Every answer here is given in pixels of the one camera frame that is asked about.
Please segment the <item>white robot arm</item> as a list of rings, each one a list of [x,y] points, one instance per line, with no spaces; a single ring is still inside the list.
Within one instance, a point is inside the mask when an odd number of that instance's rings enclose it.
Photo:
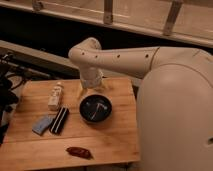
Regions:
[[[83,87],[102,69],[141,79],[137,125],[142,171],[213,171],[213,55],[197,48],[103,50],[88,38],[69,50]]]

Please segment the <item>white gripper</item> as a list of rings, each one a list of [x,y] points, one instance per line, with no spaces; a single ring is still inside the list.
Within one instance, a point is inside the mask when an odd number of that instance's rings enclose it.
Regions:
[[[106,86],[102,83],[102,72],[98,68],[81,68],[80,69],[80,80],[78,86],[78,97],[82,96],[83,88],[95,88],[97,87],[97,91],[104,91]]]

